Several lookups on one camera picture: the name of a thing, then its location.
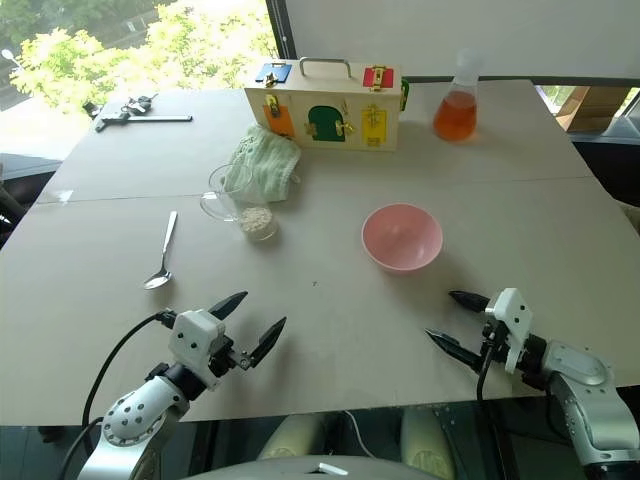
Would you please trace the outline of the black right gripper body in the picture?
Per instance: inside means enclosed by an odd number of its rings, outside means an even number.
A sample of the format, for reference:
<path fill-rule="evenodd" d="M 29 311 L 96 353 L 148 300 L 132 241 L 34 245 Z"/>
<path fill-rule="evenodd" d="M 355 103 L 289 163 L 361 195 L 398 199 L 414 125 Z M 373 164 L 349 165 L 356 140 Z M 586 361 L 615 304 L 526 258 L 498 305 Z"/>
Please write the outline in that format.
<path fill-rule="evenodd" d="M 485 323 L 482 330 L 480 355 L 483 364 L 480 371 L 486 371 L 492 362 L 504 364 L 507 358 L 507 326 L 503 321 L 493 320 Z"/>

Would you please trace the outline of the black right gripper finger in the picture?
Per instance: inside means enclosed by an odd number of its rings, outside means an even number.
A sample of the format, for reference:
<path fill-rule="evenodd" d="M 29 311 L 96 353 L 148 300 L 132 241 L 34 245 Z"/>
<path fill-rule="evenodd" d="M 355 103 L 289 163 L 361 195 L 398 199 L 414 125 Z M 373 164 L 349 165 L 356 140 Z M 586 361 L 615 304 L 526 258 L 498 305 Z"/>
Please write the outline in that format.
<path fill-rule="evenodd" d="M 468 291 L 451 290 L 448 295 L 458 305 L 474 313 L 483 313 L 490 303 L 490 298 Z"/>
<path fill-rule="evenodd" d="M 425 334 L 447 355 L 466 365 L 473 371 L 479 371 L 483 357 L 460 345 L 459 341 L 444 332 L 425 328 Z"/>

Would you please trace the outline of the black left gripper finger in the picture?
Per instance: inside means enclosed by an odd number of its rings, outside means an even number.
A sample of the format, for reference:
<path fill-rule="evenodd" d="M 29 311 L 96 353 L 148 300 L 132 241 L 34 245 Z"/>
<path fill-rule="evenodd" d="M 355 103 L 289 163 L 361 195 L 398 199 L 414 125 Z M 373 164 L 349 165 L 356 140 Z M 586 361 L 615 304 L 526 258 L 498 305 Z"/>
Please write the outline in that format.
<path fill-rule="evenodd" d="M 248 295 L 247 291 L 234 293 L 213 305 L 208 312 L 218 320 L 224 320 L 240 305 Z"/>
<path fill-rule="evenodd" d="M 273 325 L 271 325 L 268 330 L 259 338 L 258 345 L 250 354 L 250 366 L 252 368 L 257 367 L 275 346 L 284 329 L 286 321 L 287 317 L 281 318 Z"/>

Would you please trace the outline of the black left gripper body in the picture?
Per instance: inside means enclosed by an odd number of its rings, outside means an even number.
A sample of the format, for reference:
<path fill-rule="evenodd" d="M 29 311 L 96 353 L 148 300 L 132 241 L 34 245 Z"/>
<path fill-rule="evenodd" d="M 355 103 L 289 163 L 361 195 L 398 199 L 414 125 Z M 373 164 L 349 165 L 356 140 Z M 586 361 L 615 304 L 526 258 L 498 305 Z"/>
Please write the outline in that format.
<path fill-rule="evenodd" d="M 216 378 L 222 378 L 236 367 L 248 370 L 252 366 L 251 356 L 246 351 L 236 351 L 234 341 L 228 336 L 223 335 L 214 342 L 208 368 Z"/>

